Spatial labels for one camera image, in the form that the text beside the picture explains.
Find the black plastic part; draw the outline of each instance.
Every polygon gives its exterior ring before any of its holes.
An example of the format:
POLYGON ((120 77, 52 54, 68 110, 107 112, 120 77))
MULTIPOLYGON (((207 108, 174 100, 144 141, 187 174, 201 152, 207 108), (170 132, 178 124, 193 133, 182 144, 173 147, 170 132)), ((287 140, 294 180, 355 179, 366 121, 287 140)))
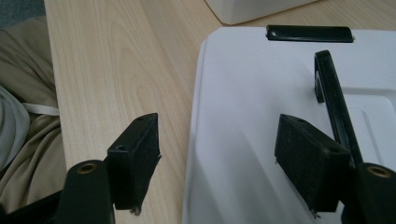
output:
POLYGON ((348 27, 342 26, 291 26, 268 25, 268 40, 352 43, 353 36, 348 27))
POLYGON ((363 159, 328 50, 315 54, 315 93, 319 103, 326 102, 335 141, 350 150, 353 161, 351 165, 356 167, 363 159))
POLYGON ((140 214, 160 158, 158 114, 135 119, 111 145, 105 159, 117 209, 140 214))
POLYGON ((309 122, 280 115, 276 161, 312 212, 334 212, 350 154, 309 122))
POLYGON ((371 163, 361 163, 354 175, 354 188, 368 224, 396 223, 396 174, 371 163))
POLYGON ((69 170, 55 223, 115 223, 104 162, 84 161, 69 170))
POLYGON ((13 213, 0 216, 0 223, 4 224, 50 224, 54 223, 61 191, 31 203, 13 213))

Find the beige fabric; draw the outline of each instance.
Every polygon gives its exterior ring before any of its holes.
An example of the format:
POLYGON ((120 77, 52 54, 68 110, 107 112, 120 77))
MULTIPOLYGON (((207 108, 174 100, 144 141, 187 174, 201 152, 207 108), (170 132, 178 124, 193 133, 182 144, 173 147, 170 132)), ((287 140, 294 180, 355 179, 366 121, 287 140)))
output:
MULTIPOLYGON (((0 85, 21 103, 57 106, 46 18, 0 31, 0 85)), ((25 145, 0 180, 0 203, 12 212, 64 186, 59 117, 30 114, 25 145)))

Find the dark floor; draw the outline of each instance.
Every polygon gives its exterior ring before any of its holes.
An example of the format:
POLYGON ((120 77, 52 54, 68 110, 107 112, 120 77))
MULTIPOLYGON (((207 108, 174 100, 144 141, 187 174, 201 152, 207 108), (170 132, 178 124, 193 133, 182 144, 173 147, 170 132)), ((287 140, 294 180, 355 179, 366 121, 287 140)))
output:
POLYGON ((44 0, 0 0, 0 29, 44 15, 44 0))

